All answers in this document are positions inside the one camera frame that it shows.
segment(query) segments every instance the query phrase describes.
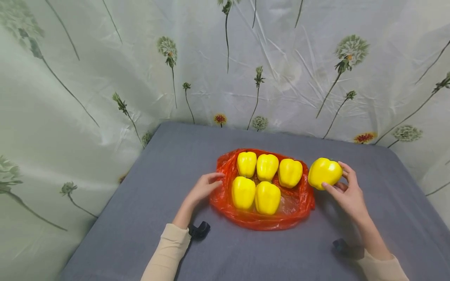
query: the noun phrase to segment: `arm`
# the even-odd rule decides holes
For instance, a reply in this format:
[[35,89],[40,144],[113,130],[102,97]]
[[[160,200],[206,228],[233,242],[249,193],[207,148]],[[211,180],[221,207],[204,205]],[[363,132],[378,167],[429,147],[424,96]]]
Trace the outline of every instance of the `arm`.
[[337,183],[322,186],[333,196],[339,205],[350,215],[358,227],[365,248],[364,258],[358,263],[369,281],[408,281],[398,260],[384,243],[377,227],[369,216],[363,192],[358,185],[355,171],[349,165],[339,162],[343,177],[348,185]]
[[150,259],[141,281],[172,281],[175,278],[180,260],[186,253],[191,241],[188,225],[192,212],[201,199],[222,185],[216,181],[224,175],[212,173],[201,176],[189,192],[172,223],[166,225],[153,257]]

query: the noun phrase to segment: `left hand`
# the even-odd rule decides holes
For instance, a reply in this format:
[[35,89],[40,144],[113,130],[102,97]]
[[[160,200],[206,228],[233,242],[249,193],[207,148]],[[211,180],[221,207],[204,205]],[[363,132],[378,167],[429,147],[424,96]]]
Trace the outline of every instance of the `left hand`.
[[222,181],[217,179],[221,179],[224,176],[222,173],[204,174],[189,192],[186,201],[195,205],[198,204],[201,199],[206,198],[214,189],[222,186]]

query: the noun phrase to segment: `black clip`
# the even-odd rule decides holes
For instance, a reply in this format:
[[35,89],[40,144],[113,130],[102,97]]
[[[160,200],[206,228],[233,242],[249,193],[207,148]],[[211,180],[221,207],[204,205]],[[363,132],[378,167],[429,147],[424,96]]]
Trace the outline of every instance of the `black clip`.
[[333,246],[336,251],[345,258],[358,260],[364,257],[364,247],[350,247],[342,238],[333,241]]
[[207,222],[202,222],[199,227],[195,227],[193,224],[188,226],[189,235],[193,240],[203,240],[208,235],[211,226]]

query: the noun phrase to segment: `dandelion print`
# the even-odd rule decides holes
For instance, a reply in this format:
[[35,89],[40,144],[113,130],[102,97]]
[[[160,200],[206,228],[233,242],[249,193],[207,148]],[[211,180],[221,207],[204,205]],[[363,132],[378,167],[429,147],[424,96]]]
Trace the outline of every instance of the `dandelion print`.
[[436,64],[436,62],[441,58],[442,54],[444,53],[444,51],[446,50],[446,48],[449,45],[450,45],[450,41],[447,43],[447,45],[445,45],[445,47],[439,53],[439,56],[437,56],[436,60],[427,68],[427,70],[425,70],[425,72],[422,74],[422,76],[420,76],[419,80],[417,80],[416,83],[414,83],[414,85],[416,85],[425,76],[425,74],[428,72],[428,70],[430,70],[430,68],[432,68]]
[[41,59],[50,73],[58,80],[65,90],[81,105],[84,111],[95,122],[99,124],[86,110],[85,106],[76,96],[64,85],[56,73],[51,69],[39,48],[38,40],[44,37],[44,31],[37,24],[36,19],[30,12],[29,7],[23,0],[0,0],[0,21],[11,35],[19,42],[24,49],[31,51],[35,58]]
[[33,211],[28,205],[26,205],[23,200],[11,192],[11,188],[15,185],[23,183],[20,178],[20,169],[19,166],[14,164],[13,162],[6,159],[3,155],[0,156],[0,194],[5,194],[13,199],[16,203],[22,206],[25,210],[33,214],[35,217],[40,219],[41,221],[48,223],[51,226],[54,226],[58,229],[67,231],[67,229],[52,223],[51,221],[41,217],[38,213]]
[[128,116],[128,118],[131,120],[131,122],[133,123],[133,126],[134,126],[134,128],[135,128],[136,135],[138,136],[139,142],[141,143],[142,147],[145,148],[144,144],[142,143],[142,141],[141,141],[141,139],[140,139],[140,137],[139,137],[138,129],[136,128],[136,124],[135,124],[135,122],[133,121],[133,119],[131,118],[131,116],[130,116],[128,110],[126,109],[125,100],[122,101],[117,93],[114,93],[114,94],[112,95],[112,100],[115,101],[115,102],[117,102],[117,105],[119,106],[119,110],[122,110],[122,112],[123,112],[126,116]]
[[446,184],[444,184],[443,186],[441,186],[440,188],[436,189],[435,191],[433,191],[433,192],[431,192],[431,193],[429,193],[429,194],[426,194],[425,196],[430,196],[430,195],[432,195],[432,194],[435,194],[436,192],[438,192],[439,190],[445,188],[445,187],[448,186],[449,184],[450,184],[450,183],[446,183]]
[[28,47],[20,35],[19,28],[36,40],[45,35],[44,30],[39,26],[30,8],[23,0],[0,0],[0,23],[24,49]]
[[331,90],[336,85],[339,77],[341,77],[342,73],[346,70],[352,71],[353,67],[363,62],[364,58],[369,53],[369,44],[361,39],[359,36],[353,34],[345,37],[342,41],[337,45],[335,54],[341,61],[334,66],[335,70],[337,70],[337,77],[334,81],[333,85],[331,85],[330,90],[325,96],[322,105],[320,106],[319,112],[317,113],[317,117],[319,117],[322,108],[324,107],[325,101],[331,93]]
[[50,9],[53,11],[53,13],[55,14],[56,18],[58,19],[59,23],[61,24],[61,26],[63,26],[64,31],[66,32],[67,37],[69,38],[70,44],[72,44],[72,48],[73,51],[75,52],[75,55],[77,57],[78,60],[80,60],[80,57],[78,56],[78,52],[77,49],[75,48],[75,45],[72,41],[72,38],[69,35],[69,32],[66,29],[66,26],[63,23],[63,20],[59,17],[58,13],[56,12],[56,10],[53,8],[52,4],[49,2],[49,0],[45,0],[45,2],[47,3],[47,5],[50,7]]
[[266,129],[269,121],[267,118],[262,116],[256,116],[255,119],[253,119],[252,126],[256,129],[256,131],[264,130]]
[[226,123],[226,116],[225,114],[216,114],[216,116],[214,116],[214,122],[216,122],[217,124],[220,125],[221,128],[223,128],[223,124]]
[[[239,4],[240,1],[241,0],[227,0],[226,4],[222,8],[222,12],[226,15],[225,16],[225,38],[226,38],[226,48],[228,51],[227,62],[226,62],[226,73],[228,73],[228,69],[230,67],[230,46],[228,45],[228,30],[227,30],[228,14],[230,13],[230,10],[231,10],[231,7],[233,6],[233,4],[235,2]],[[217,3],[219,5],[223,5],[224,0],[217,0]]]
[[256,105],[255,105],[255,109],[253,110],[252,116],[250,117],[250,121],[248,122],[248,126],[247,126],[247,130],[248,128],[250,128],[250,122],[253,119],[253,115],[255,114],[256,111],[256,107],[258,106],[258,100],[259,100],[259,85],[261,83],[264,83],[264,79],[262,78],[262,66],[258,66],[256,68],[256,77],[254,78],[254,80],[256,81]]
[[444,78],[444,80],[442,80],[441,82],[436,84],[436,87],[433,89],[433,91],[431,92],[431,95],[427,98],[427,100],[425,102],[422,103],[421,106],[419,106],[418,109],[416,109],[413,113],[409,114],[405,119],[403,119],[402,121],[400,121],[399,123],[397,123],[395,126],[393,126],[389,131],[387,131],[386,133],[384,133],[384,135],[382,135],[376,142],[375,144],[377,144],[384,136],[386,136],[390,131],[394,130],[395,127],[397,127],[398,125],[400,125],[401,123],[405,122],[406,120],[408,120],[412,115],[416,114],[440,89],[442,88],[447,88],[450,89],[450,72],[447,73],[447,77]]
[[109,18],[110,18],[111,21],[112,21],[112,25],[114,26],[114,29],[116,29],[117,35],[119,35],[120,43],[123,44],[122,38],[120,37],[120,33],[119,33],[119,31],[117,30],[117,26],[116,26],[116,24],[114,23],[114,20],[113,20],[113,18],[112,18],[113,16],[112,16],[111,13],[109,12],[109,9],[108,9],[108,6],[107,6],[106,3],[105,3],[105,0],[102,0],[102,1],[103,1],[103,5],[105,6],[106,11],[108,12]]
[[348,101],[349,99],[354,99],[355,96],[356,96],[356,92],[355,92],[355,91],[350,91],[350,92],[347,93],[347,95],[345,96],[345,99],[344,99],[344,101],[342,102],[341,106],[337,109],[336,114],[334,115],[333,121],[331,121],[331,125],[330,125],[330,127],[328,128],[327,133],[324,135],[324,137],[323,137],[322,139],[325,139],[325,137],[326,137],[326,136],[328,135],[328,133],[330,132],[331,126],[333,126],[334,120],[336,120],[336,117],[337,117],[337,115],[338,115],[338,113],[339,113],[339,110],[341,110],[341,107],[342,107],[342,106],[345,104],[345,102]]
[[191,106],[189,105],[189,102],[188,102],[188,89],[190,89],[190,88],[191,88],[191,84],[189,84],[188,82],[185,82],[183,84],[184,95],[186,97],[186,103],[188,104],[189,111],[191,112],[192,122],[195,124],[194,114],[192,114]]
[[61,193],[63,196],[67,194],[67,197],[69,197],[70,201],[72,202],[72,204],[75,205],[75,207],[85,211],[86,213],[90,214],[91,216],[93,216],[94,218],[98,219],[98,217],[96,215],[94,215],[93,213],[87,211],[86,209],[80,207],[79,205],[77,205],[75,203],[75,201],[72,198],[72,192],[77,189],[78,187],[76,185],[73,184],[73,182],[70,183],[65,183],[63,185],[63,188],[61,189],[61,191],[59,193]]
[[177,50],[176,45],[172,39],[169,37],[160,37],[158,39],[158,53],[162,54],[164,57],[167,57],[166,64],[170,66],[172,69],[172,82],[173,82],[173,94],[175,96],[175,108],[178,108],[176,105],[176,92],[175,92],[175,75],[173,73],[173,67],[176,65],[177,58]]
[[298,11],[297,21],[295,22],[295,27],[297,27],[298,19],[300,18],[300,13],[302,12],[303,0],[300,2],[300,10]]
[[142,144],[147,146],[147,144],[150,142],[150,140],[152,139],[153,134],[150,131],[147,131],[144,136],[142,137]]
[[413,142],[415,140],[418,140],[422,137],[422,130],[419,130],[411,125],[404,125],[398,127],[392,135],[397,139],[394,141],[390,146],[387,148],[390,148],[397,142]]
[[377,137],[377,133],[376,132],[362,133],[362,134],[357,135],[353,139],[353,142],[361,143],[361,144],[368,144],[369,142],[371,142],[376,137]]

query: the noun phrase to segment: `right hand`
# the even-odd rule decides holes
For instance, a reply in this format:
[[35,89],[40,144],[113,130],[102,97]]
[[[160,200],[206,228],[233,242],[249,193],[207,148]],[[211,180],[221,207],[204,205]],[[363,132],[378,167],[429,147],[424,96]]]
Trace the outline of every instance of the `right hand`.
[[347,179],[348,185],[337,183],[331,186],[322,183],[322,186],[355,222],[361,222],[369,217],[369,212],[364,202],[363,191],[358,185],[356,172],[345,163],[339,162],[339,165],[343,169],[342,176]]

